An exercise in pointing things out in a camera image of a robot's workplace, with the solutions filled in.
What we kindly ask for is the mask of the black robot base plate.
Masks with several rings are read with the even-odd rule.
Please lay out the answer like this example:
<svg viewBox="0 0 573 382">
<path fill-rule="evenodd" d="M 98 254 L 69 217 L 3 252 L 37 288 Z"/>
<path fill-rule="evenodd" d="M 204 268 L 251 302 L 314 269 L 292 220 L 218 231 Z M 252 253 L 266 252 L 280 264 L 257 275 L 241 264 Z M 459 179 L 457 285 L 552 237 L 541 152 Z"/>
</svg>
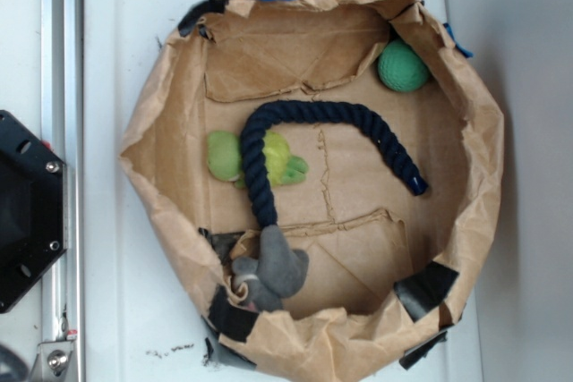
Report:
<svg viewBox="0 0 573 382">
<path fill-rule="evenodd" d="M 1 312 L 64 254 L 65 162 L 1 112 Z"/>
</svg>

